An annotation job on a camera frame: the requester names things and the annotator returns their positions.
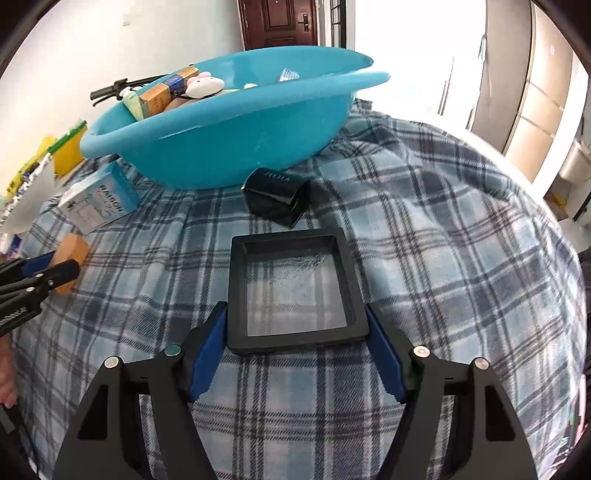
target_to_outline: metal pin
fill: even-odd
[[[479,357],[474,360],[474,365],[476,368],[480,368],[480,370],[486,370],[490,366],[490,363],[486,358]]]
[[[117,365],[119,365],[119,359],[115,356],[110,356],[105,360],[105,367],[107,368],[115,368]]]
[[[166,356],[177,356],[180,352],[181,352],[181,347],[180,347],[180,345],[177,345],[176,343],[173,343],[172,345],[168,345],[164,349],[164,355],[166,355]]]
[[[413,352],[416,356],[418,356],[420,358],[427,358],[429,355],[431,355],[431,352],[429,351],[429,349],[423,345],[419,345],[419,346],[416,346],[415,348],[413,348]]]

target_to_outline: light blue box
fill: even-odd
[[[83,235],[138,208],[139,196],[117,162],[72,185],[58,208]]]

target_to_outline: wooden door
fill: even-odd
[[[247,50],[317,45],[314,0],[239,0]]]

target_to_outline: white plush toy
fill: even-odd
[[[215,77],[201,77],[190,79],[185,95],[191,98],[200,99],[214,95],[222,91],[224,81]]]

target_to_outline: plaid bedsheet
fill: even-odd
[[[107,161],[88,161],[73,181]],[[181,342],[227,299],[232,237],[283,229],[249,215],[237,187],[169,190],[118,161],[139,209],[88,235],[91,253],[72,294],[52,294],[42,315],[14,332],[21,407],[48,476],[103,360],[145,359]],[[362,109],[293,170],[314,179],[312,208],[297,228],[342,227],[363,299],[415,345],[460,362],[489,358],[545,471],[585,349],[580,267],[558,227],[458,140]],[[58,198],[44,204],[27,255],[74,230]],[[289,303],[280,291],[276,301]],[[337,480],[376,475],[401,412],[358,344],[250,358],[226,351],[193,417],[220,479]],[[146,398],[142,413],[154,475],[164,478]],[[448,403],[430,477],[441,467],[450,413]]]

